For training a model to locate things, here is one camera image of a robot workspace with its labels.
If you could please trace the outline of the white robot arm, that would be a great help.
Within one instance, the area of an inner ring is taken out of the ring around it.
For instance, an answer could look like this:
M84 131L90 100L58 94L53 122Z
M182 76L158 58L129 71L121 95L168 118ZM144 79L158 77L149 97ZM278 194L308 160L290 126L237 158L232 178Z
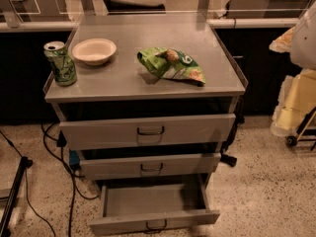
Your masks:
M301 68L296 76L286 76L282 82L271 124L273 135L294 135L316 107L316 2L294 27L273 40L269 49L288 52L291 63Z

